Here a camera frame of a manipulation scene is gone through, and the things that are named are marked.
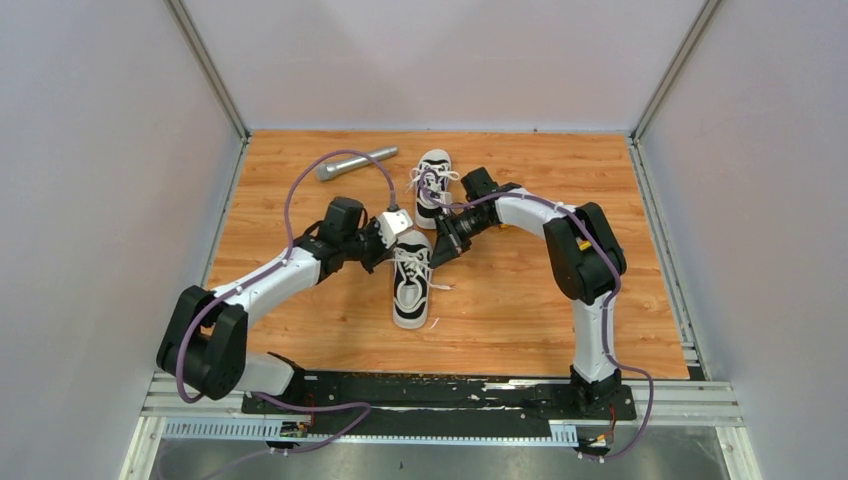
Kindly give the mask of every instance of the white panel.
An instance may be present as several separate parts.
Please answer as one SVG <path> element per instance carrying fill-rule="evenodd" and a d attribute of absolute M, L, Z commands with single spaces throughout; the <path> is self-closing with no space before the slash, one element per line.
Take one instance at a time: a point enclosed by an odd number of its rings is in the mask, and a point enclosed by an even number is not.
<path fill-rule="evenodd" d="M 186 0 L 252 128 L 635 126 L 702 0 Z"/>
<path fill-rule="evenodd" d="M 118 474 L 238 142 L 161 1 L 0 14 L 0 477 Z"/>
<path fill-rule="evenodd" d="M 841 0 L 724 2 L 644 142 L 768 479 L 848 470 L 846 25 Z"/>

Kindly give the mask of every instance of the shoe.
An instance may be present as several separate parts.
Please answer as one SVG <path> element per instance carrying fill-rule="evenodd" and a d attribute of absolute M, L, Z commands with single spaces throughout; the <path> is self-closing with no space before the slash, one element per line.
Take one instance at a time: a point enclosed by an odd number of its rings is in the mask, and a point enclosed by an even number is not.
<path fill-rule="evenodd" d="M 452 200 L 448 192 L 448 182 L 459 180 L 459 173 L 451 170 L 448 152 L 438 148 L 425 153 L 418 161 L 418 165 L 409 173 L 412 179 L 409 186 L 415 188 L 415 224 L 419 228 L 433 230 L 436 228 L 436 215 L 441 213 L 442 207 L 430 201 L 423 190 L 419 191 L 418 181 L 421 175 L 424 175 L 427 188 L 435 192 L 440 202 L 450 205 Z"/>
<path fill-rule="evenodd" d="M 392 320 L 401 328 L 419 328 L 427 322 L 430 288 L 450 290 L 446 285 L 430 282 L 432 253 L 430 241 L 423 233 L 412 230 L 398 238 L 394 250 L 395 294 Z"/>

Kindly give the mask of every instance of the wooden platform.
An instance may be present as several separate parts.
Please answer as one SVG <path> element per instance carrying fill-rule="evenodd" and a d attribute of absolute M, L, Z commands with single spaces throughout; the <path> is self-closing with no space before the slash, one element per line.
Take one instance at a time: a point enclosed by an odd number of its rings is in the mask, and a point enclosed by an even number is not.
<path fill-rule="evenodd" d="M 628 264 L 616 304 L 618 357 L 658 378 L 688 378 L 625 141 L 616 135 L 258 132 L 209 285 L 235 280 L 285 247 L 283 202 L 306 165 L 339 148 L 387 145 L 400 148 L 385 165 L 400 205 L 410 212 L 413 194 L 404 193 L 409 170 L 432 148 L 447 150 L 461 174 L 485 166 L 498 183 L 516 182 L 564 203 L 600 204 Z M 464 198 L 459 182 L 450 190 Z M 294 196 L 295 235 L 323 218 L 337 195 L 360 200 L 372 215 L 388 202 L 385 181 L 373 167 L 327 183 L 310 174 Z M 358 264 L 346 265 L 262 319 L 249 334 L 250 349 L 277 352 L 313 369 L 568 374 L 574 355 L 571 307 L 554 283 L 543 240 L 515 228 L 475 237 L 471 251 L 435 272 L 434 282 L 456 289 L 433 291 L 430 319 L 414 331 L 392 323 L 391 276 L 388 263 L 373 275 Z"/>

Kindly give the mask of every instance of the microphone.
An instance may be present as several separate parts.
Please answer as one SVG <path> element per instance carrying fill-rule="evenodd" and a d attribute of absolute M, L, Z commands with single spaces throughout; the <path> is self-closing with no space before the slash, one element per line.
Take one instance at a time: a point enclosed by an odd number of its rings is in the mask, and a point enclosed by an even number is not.
<path fill-rule="evenodd" d="M 378 162 L 382 162 L 387 158 L 394 157 L 395 155 L 397 155 L 397 152 L 398 148 L 392 146 L 378 148 L 373 152 L 368 152 L 368 155 L 374 157 L 374 159 Z M 367 158 L 355 155 L 353 157 L 345 158 L 336 162 L 322 163 L 321 165 L 318 165 L 318 168 L 315 169 L 315 175 L 318 176 L 318 180 L 326 182 L 338 177 L 343 173 L 351 172 L 353 170 L 356 170 L 357 168 L 362 168 L 365 165 L 370 164 L 371 162 L 368 161 Z"/>

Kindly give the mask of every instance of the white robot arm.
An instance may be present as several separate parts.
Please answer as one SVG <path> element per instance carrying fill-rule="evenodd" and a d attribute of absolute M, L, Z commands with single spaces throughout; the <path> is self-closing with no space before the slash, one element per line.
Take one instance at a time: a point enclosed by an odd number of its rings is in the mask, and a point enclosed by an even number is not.
<path fill-rule="evenodd" d="M 288 249 L 248 275 L 208 291 L 192 286 L 182 292 L 156 363 L 176 375 L 179 348 L 192 322 L 217 300 L 200 325 L 211 335 L 191 332 L 183 357 L 185 382 L 217 400 L 233 390 L 283 395 L 303 369 L 273 354 L 247 352 L 247 331 L 295 293 L 322 282 L 347 261 L 368 271 L 391 256 L 397 237 L 412 228 L 406 210 L 383 212 L 360 226 L 364 207 L 356 200 L 334 199 L 324 220 L 310 227 Z"/>
<path fill-rule="evenodd" d="M 572 300 L 576 334 L 572 384 L 584 405 L 604 404 L 621 385 L 621 372 L 610 361 L 615 355 L 611 333 L 615 278 L 580 227 L 563 210 L 582 222 L 621 275 L 627 268 L 624 254 L 603 211 L 593 203 L 581 207 L 556 204 L 512 183 L 498 186 L 485 168 L 463 177 L 462 185 L 470 207 L 459 214 L 446 211 L 437 218 L 438 237 L 430 266 L 436 268 L 460 256 L 471 247 L 472 236 L 494 225 L 513 225 L 545 239 L 554 279 Z M 604 328 L 610 332 L 606 350 Z"/>
<path fill-rule="evenodd" d="M 512 193 L 529 195 L 524 188 L 510 190 Z M 563 205 L 574 212 L 574 205 Z M 526 230 L 541 239 L 545 239 L 544 225 L 555 218 L 562 218 L 563 213 L 556 212 L 542 204 L 523 200 L 518 197 L 501 197 L 495 200 L 495 209 L 501 223 Z M 574 312 L 574 333 L 576 352 L 574 354 L 574 370 L 586 381 L 597 382 L 615 373 L 615 366 L 609 361 L 601 344 L 601 305 L 611 292 L 603 294 L 591 304 L 582 300 L 573 300 L 571 308 Z M 615 298 L 610 300 L 607 329 L 613 331 L 613 307 Z M 609 353 L 615 356 L 615 348 L 610 342 Z"/>
<path fill-rule="evenodd" d="M 609 355 L 614 355 L 611 338 L 606 351 L 602 340 L 605 303 L 606 328 L 612 332 L 614 299 L 607 298 L 612 295 L 614 281 L 609 268 L 572 219 L 556 208 L 531 201 L 527 190 L 515 184 L 498 186 L 484 168 L 463 177 L 462 184 L 467 198 L 478 201 L 462 213 L 446 212 L 437 217 L 438 237 L 430 266 L 436 268 L 460 256 L 470 248 L 472 236 L 494 225 L 513 225 L 544 238 L 557 285 L 572 300 L 577 345 L 572 384 L 586 405 L 606 402 L 621 385 L 621 372 L 609 360 Z M 497 198 L 482 201 L 483 197 Z M 624 273 L 624 256 L 600 207 L 591 203 L 559 207 L 580 219 L 619 274 Z M 338 197 L 328 207 L 324 220 L 295 240 L 291 254 L 283 251 L 249 275 L 212 291 L 198 286 L 186 289 L 160 345 L 156 357 L 159 367 L 175 374 L 177 352 L 190 324 L 198 312 L 217 300 L 220 303 L 201 323 L 214 325 L 212 334 L 198 330 L 188 343 L 183 364 L 185 382 L 213 400 L 233 390 L 287 395 L 288 386 L 304 374 L 303 369 L 284 357 L 248 353 L 247 331 L 286 299 L 320 283 L 346 261 L 359 261 L 367 271 L 373 271 L 390 256 L 397 236 L 412 228 L 404 210 L 384 212 L 360 226 L 363 212 L 359 202 Z"/>

